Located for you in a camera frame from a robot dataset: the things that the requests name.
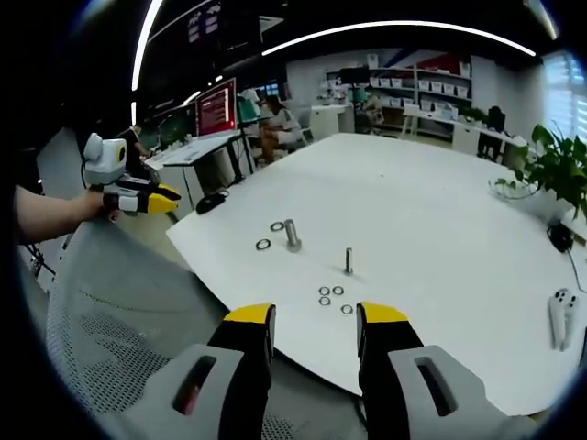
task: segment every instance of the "metal washer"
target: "metal washer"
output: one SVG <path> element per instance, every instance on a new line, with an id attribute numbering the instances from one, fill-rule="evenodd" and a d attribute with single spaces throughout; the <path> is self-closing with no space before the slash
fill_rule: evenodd
<path id="1" fill-rule="evenodd" d="M 272 232 L 283 231 L 284 228 L 285 228 L 285 223 L 284 222 L 275 222 L 271 226 L 269 226 L 269 229 Z"/>
<path id="2" fill-rule="evenodd" d="M 342 312 L 342 314 L 352 314 L 354 310 L 355 309 L 353 309 L 352 305 L 350 304 L 344 304 L 342 307 L 340 307 L 340 311 Z"/>
<path id="3" fill-rule="evenodd" d="M 255 248 L 257 250 L 267 250 L 271 247 L 271 241 L 268 238 L 262 238 L 257 242 Z"/>

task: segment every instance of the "computer monitor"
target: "computer monitor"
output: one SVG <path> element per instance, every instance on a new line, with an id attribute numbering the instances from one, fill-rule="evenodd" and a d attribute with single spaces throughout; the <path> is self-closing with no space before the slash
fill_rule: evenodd
<path id="1" fill-rule="evenodd" d="M 199 138 L 236 129 L 237 83 L 234 78 L 197 97 L 195 125 Z"/>

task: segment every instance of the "metal bolt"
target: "metal bolt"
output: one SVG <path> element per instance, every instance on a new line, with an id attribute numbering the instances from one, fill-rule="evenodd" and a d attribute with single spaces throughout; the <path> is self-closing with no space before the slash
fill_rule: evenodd
<path id="1" fill-rule="evenodd" d="M 294 220 L 288 218 L 283 223 L 285 224 L 285 234 L 287 234 L 287 250 L 297 252 L 302 248 L 302 240 L 298 238 L 295 232 Z"/>
<path id="2" fill-rule="evenodd" d="M 347 247 L 345 275 L 352 275 L 352 247 Z"/>

